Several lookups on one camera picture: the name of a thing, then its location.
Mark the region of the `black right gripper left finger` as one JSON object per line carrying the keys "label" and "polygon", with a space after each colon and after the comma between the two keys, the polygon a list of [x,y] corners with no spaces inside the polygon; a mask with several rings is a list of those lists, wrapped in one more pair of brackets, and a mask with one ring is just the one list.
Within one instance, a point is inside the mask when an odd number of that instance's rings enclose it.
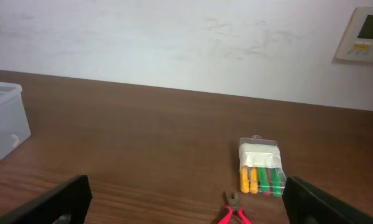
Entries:
{"label": "black right gripper left finger", "polygon": [[0,224],[84,224],[92,200],[87,175],[77,175],[0,217]]}

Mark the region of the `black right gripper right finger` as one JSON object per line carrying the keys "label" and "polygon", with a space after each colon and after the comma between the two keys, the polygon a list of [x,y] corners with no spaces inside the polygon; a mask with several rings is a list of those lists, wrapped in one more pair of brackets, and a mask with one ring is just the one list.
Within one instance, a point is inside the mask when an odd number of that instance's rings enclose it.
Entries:
{"label": "black right gripper right finger", "polygon": [[294,176],[283,191],[290,224],[373,224],[373,217]]}

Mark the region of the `red handled cutting pliers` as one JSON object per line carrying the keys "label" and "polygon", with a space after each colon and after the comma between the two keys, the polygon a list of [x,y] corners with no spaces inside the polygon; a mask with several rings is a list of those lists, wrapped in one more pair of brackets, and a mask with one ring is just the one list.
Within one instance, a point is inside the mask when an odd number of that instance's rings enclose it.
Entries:
{"label": "red handled cutting pliers", "polygon": [[241,207],[239,196],[237,193],[226,192],[226,209],[227,214],[220,219],[218,224],[228,224],[233,215],[240,218],[242,224],[252,224],[250,219],[244,214],[244,209]]}

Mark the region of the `clear plastic container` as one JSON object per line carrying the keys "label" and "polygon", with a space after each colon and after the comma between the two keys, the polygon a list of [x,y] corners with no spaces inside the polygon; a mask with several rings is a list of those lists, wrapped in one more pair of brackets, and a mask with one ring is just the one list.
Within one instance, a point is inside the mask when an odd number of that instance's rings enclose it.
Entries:
{"label": "clear plastic container", "polygon": [[0,160],[30,137],[22,87],[0,82]]}

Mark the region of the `white wall control panel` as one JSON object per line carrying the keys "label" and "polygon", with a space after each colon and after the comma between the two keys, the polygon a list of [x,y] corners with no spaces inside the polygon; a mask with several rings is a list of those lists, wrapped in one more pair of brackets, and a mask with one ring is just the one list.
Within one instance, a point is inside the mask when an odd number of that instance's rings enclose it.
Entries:
{"label": "white wall control panel", "polygon": [[355,8],[335,58],[373,63],[373,7]]}

